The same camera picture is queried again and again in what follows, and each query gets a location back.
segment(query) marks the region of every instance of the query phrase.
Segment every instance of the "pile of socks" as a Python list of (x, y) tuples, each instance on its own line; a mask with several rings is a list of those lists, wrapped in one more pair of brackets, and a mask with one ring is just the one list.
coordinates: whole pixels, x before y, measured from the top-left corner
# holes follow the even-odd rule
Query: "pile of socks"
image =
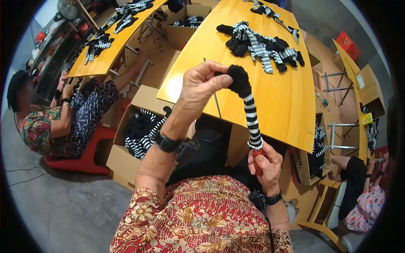
[[(214, 76), (225, 73), (215, 72)], [(238, 65), (231, 65), (226, 72), (233, 79), (233, 83), (228, 87), (231, 91), (238, 94), (243, 99), (245, 108), (247, 128), (249, 129), (250, 136), (247, 144), (249, 147), (259, 150), (263, 147), (263, 138), (260, 135), (259, 121), (257, 120), (256, 103), (253, 99), (252, 87), (249, 83), (249, 76), (247, 72)]]
[(289, 33), (292, 34), (295, 42), (298, 44), (299, 40), (299, 34), (298, 34), (298, 29), (294, 29), (291, 26), (286, 26), (284, 25), (284, 22), (280, 20), (280, 14), (275, 13), (272, 9), (269, 7), (265, 6), (262, 2), (260, 1), (254, 1), (254, 0), (243, 0), (244, 2), (253, 2), (253, 8), (250, 9), (251, 12), (257, 13), (257, 14), (265, 14), (266, 16), (273, 18), (274, 21), (282, 25)]
[(203, 20), (204, 18), (199, 16), (186, 17), (183, 20), (177, 20), (171, 26), (198, 28)]
[(125, 147), (134, 157), (143, 159), (148, 149), (155, 142), (160, 128), (172, 112), (172, 109), (168, 106), (165, 106), (163, 110), (166, 112), (166, 116), (161, 118), (145, 109), (141, 109), (141, 113), (136, 113), (133, 120), (124, 130), (124, 136), (126, 136)]
[(371, 124), (368, 124), (364, 127), (366, 130), (366, 136), (367, 136), (367, 146), (371, 151), (371, 155), (374, 154), (375, 147), (377, 146), (377, 136), (378, 136), (378, 121), (379, 119), (375, 118), (375, 113), (370, 110), (367, 106), (363, 106), (362, 103), (360, 103), (360, 108), (364, 114), (371, 113), (373, 115), (373, 122)]
[(256, 62), (256, 56), (260, 57), (266, 73), (273, 73), (270, 58), (274, 59), (280, 73), (287, 70), (285, 63), (289, 63), (293, 68), (298, 66), (297, 62), (305, 66), (300, 51), (289, 48), (288, 43), (278, 37), (271, 38), (253, 31), (249, 28), (247, 21), (233, 26), (219, 25), (217, 31), (232, 36), (225, 45), (233, 55), (243, 57), (249, 51), (254, 62)]
[(85, 43), (86, 46), (89, 46), (86, 52), (86, 60), (84, 65), (89, 61), (93, 61), (96, 55), (99, 55), (103, 49), (111, 47), (111, 43), (114, 41), (114, 38), (109, 38), (110, 34), (100, 31), (94, 36), (94, 39)]
[(116, 12), (108, 18), (105, 25), (101, 27), (101, 30), (105, 31), (115, 22), (118, 22), (114, 33), (119, 33), (124, 28), (131, 26), (138, 19), (134, 17), (138, 12), (152, 8), (153, 1), (154, 0), (133, 0), (131, 3), (115, 8)]
[(322, 173), (326, 167), (324, 163), (325, 152), (328, 149), (328, 145), (324, 144), (324, 138), (326, 132), (324, 127), (320, 126), (322, 115), (318, 115), (315, 120), (315, 138), (313, 142), (312, 154), (308, 154), (309, 173), (310, 178), (313, 179), (316, 176), (322, 178)]

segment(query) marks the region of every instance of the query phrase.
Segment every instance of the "wrist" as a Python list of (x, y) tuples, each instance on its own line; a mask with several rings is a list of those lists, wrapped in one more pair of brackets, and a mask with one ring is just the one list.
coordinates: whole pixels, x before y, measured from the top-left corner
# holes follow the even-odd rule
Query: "wrist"
[(164, 134), (171, 140), (183, 139), (187, 133), (187, 129), (187, 123), (182, 121), (181, 117), (173, 110), (160, 129), (160, 135)]
[(280, 186), (277, 182), (274, 186), (268, 188), (268, 189), (263, 189), (264, 194), (266, 194), (266, 197), (273, 197), (276, 196), (280, 193)]

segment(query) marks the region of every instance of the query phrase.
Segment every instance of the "floral shirt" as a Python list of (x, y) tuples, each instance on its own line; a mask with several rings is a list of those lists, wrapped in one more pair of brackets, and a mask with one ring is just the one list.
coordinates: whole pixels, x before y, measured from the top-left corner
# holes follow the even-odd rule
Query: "floral shirt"
[(357, 198), (354, 209), (346, 216), (343, 223), (350, 230), (369, 231), (374, 225), (385, 200), (385, 191), (379, 186), (371, 186)]
[(51, 120), (59, 120), (62, 108), (31, 105), (30, 112), (18, 124), (18, 132), (24, 143), (40, 155), (66, 156), (72, 134), (51, 140)]
[[(186, 179), (166, 188), (164, 201), (138, 188), (119, 223), (110, 253), (271, 252), (269, 225), (229, 176)], [(294, 252), (288, 232), (272, 232), (276, 252)]]

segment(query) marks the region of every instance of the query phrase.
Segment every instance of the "red stool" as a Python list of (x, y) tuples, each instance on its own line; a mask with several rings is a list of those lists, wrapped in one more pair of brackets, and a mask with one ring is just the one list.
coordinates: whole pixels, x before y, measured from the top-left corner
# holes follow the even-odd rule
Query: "red stool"
[(110, 173), (110, 169), (94, 164), (94, 154), (96, 152), (98, 141), (101, 139), (114, 139), (116, 131), (117, 129), (114, 128), (97, 125), (90, 143), (80, 158), (65, 158), (46, 155), (45, 162), (48, 164), (48, 166), (61, 170), (73, 170), (108, 175)]

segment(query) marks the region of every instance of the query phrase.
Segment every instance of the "black hair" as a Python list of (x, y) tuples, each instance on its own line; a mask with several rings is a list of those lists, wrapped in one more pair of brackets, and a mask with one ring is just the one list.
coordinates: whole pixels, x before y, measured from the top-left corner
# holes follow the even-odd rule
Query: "black hair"
[(17, 71), (10, 80), (9, 90), (7, 91), (7, 100), (9, 101), (9, 109), (13, 112), (19, 112), (18, 108), (18, 92), (21, 91), (29, 80), (28, 73), (24, 70)]

